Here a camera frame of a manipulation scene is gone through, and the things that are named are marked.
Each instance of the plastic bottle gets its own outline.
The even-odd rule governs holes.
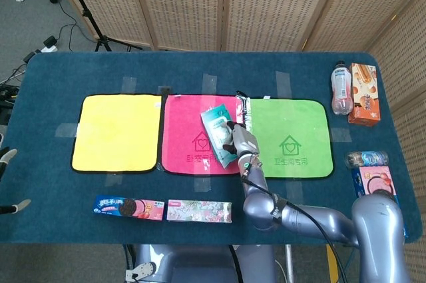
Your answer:
[[[381,166],[389,164],[389,157],[383,151],[350,152],[346,155],[345,163],[348,168]]]
[[[351,73],[343,61],[337,62],[331,74],[333,100],[331,107],[336,115],[348,115],[353,108],[351,97]]]

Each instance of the gray robot arm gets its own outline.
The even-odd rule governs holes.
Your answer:
[[[256,138],[240,125],[230,124],[233,145],[238,155],[246,199],[244,212],[259,230],[273,230],[282,225],[302,236],[323,238],[318,227],[304,214],[287,205],[279,196],[265,193],[268,189]],[[352,206],[352,220],[341,212],[316,206],[299,208],[319,222],[334,242],[359,248],[361,258],[360,282],[410,282],[403,255],[403,219],[398,205],[380,194],[358,198]]]

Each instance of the table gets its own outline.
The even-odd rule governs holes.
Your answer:
[[[367,53],[41,53],[28,65],[4,146],[18,149],[0,182],[0,203],[30,198],[18,214],[0,217],[1,242],[128,244],[322,244],[283,228],[257,231],[244,216],[237,176],[212,176],[208,192],[195,192],[193,176],[167,174],[79,174],[70,168],[74,127],[87,95],[173,93],[317,100],[331,130],[334,171],[319,180],[269,180],[270,190],[293,203],[327,206],[350,216],[355,200],[345,153],[384,150],[397,189],[407,242],[422,233],[419,209],[378,75],[381,122],[373,128],[349,125],[331,111],[330,75],[338,60],[377,66]],[[97,194],[167,201],[221,200],[233,203],[232,224],[155,222],[92,213]]]

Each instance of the green towel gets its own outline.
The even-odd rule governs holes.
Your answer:
[[[333,170],[324,107],[310,100],[251,99],[251,132],[266,177],[323,178]]]

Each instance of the floor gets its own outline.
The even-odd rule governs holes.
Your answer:
[[[60,0],[63,9],[80,19],[67,0]],[[71,26],[74,21],[66,16],[58,4],[49,0],[0,0],[0,81],[8,78],[23,58],[35,49],[43,48],[43,41],[51,35],[56,38],[63,25],[58,50],[69,50]],[[126,51],[126,47],[112,43],[113,51]],[[73,51],[93,51],[95,44],[88,41],[78,28],[71,40]],[[13,79],[10,84],[19,85]],[[7,127],[0,126],[6,133]],[[343,264],[350,248],[338,247]],[[285,267],[284,247],[276,247],[276,258]],[[294,273],[297,283],[330,282],[325,246],[294,246]],[[124,278],[124,252],[120,245],[42,245],[0,244],[0,282],[122,282]],[[347,269],[349,282],[358,281],[359,254]],[[277,266],[278,282],[285,282]]]

